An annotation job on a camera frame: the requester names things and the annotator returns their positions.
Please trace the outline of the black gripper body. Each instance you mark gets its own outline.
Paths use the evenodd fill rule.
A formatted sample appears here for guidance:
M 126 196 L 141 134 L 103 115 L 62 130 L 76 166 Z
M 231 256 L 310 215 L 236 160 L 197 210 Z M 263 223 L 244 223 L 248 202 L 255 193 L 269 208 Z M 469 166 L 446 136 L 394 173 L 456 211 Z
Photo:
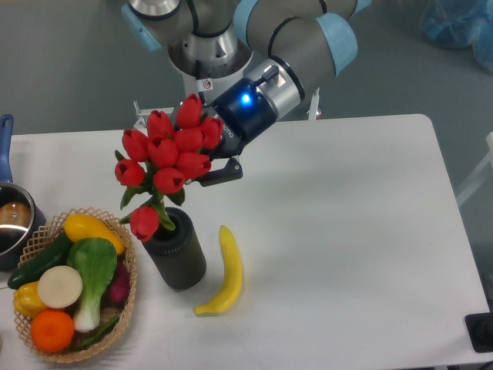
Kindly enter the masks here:
M 264 77 L 242 78 L 212 103 L 203 105 L 203 114 L 224 122 L 218 145 L 203 151 L 211 159 L 241 154 L 247 144 L 276 122 L 275 110 L 261 90 L 269 81 Z

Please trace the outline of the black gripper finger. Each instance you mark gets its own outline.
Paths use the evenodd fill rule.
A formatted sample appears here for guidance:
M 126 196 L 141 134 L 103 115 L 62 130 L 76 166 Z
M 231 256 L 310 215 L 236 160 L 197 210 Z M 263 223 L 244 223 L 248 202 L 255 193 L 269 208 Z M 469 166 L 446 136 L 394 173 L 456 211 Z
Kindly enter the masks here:
M 210 187 L 221 183 L 227 183 L 239 180 L 243 177 L 243 168 L 236 157 L 230 157 L 225 166 L 218 170 L 212 170 L 209 173 L 186 181 L 186 185 L 199 183 L 202 187 Z

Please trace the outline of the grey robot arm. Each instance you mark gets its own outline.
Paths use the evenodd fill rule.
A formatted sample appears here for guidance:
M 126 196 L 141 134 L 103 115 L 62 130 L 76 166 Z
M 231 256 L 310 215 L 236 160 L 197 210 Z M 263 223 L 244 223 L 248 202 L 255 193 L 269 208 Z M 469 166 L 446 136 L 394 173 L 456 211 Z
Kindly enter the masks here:
M 357 55 L 348 19 L 365 1 L 127 1 L 141 45 L 165 49 L 186 93 L 225 125 L 203 186 L 242 177 L 243 148 L 337 76 Z

